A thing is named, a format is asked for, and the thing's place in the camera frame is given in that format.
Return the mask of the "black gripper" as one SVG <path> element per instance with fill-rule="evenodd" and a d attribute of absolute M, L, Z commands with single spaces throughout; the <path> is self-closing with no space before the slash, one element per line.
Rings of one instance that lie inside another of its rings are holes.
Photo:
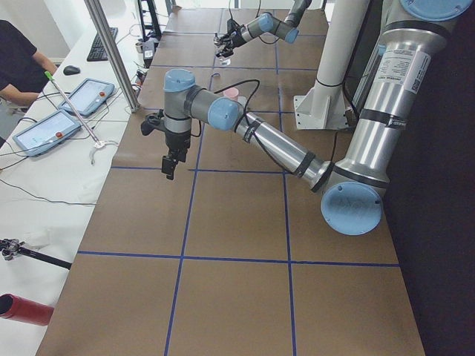
<path fill-rule="evenodd" d="M 191 145 L 191 131 L 176 133 L 166 129 L 165 136 L 168 154 L 162 158 L 161 171 L 165 174 L 166 179 L 173 180 L 176 162 L 186 162 L 188 149 Z"/>
<path fill-rule="evenodd" d="M 246 43 L 243 34 L 246 32 L 247 26 L 241 25 L 239 27 L 228 27 L 227 34 L 222 36 L 216 35 L 216 45 L 225 45 L 226 48 L 218 48 L 215 56 L 217 58 L 229 58 L 234 54 L 236 48 Z"/>

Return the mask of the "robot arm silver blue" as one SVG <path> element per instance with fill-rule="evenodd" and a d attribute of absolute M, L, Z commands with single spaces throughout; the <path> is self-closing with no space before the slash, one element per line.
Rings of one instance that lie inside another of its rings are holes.
<path fill-rule="evenodd" d="M 195 84 L 195 75 L 171 69 L 164 77 L 163 119 L 158 130 L 166 135 L 169 152 L 162 172 L 174 178 L 185 162 L 193 119 L 221 131 L 234 131 L 243 141 L 261 148 L 276 164 L 323 190 L 321 213 L 327 224 L 346 235 L 372 231 L 381 221 L 382 198 L 389 184 L 386 167 L 407 116 L 429 68 L 457 22 L 474 1 L 383 1 L 381 30 L 368 65 L 369 76 L 358 89 L 364 105 L 355 112 L 357 123 L 346 156 L 323 161 L 312 151 L 274 129 L 237 101 L 218 96 Z M 294 97 L 298 129 L 350 128 L 344 123 L 344 77 L 370 1 L 336 1 L 315 84 L 306 96 Z M 270 33 L 293 43 L 298 25 L 311 1 L 295 1 L 284 21 L 264 13 L 245 25 L 230 19 L 228 33 L 215 35 L 218 57 L 259 35 Z"/>
<path fill-rule="evenodd" d="M 217 33 L 214 35 L 213 42 L 217 48 L 216 57 L 226 59 L 234 54 L 235 48 L 241 47 L 265 33 L 270 33 L 276 39 L 282 39 L 292 44 L 299 34 L 298 25 L 304 12 L 311 4 L 310 0 L 294 1 L 283 21 L 274 17 L 270 12 L 264 12 L 256 15 L 247 24 L 238 24 L 230 14 L 226 23 L 226 33 L 222 36 Z"/>

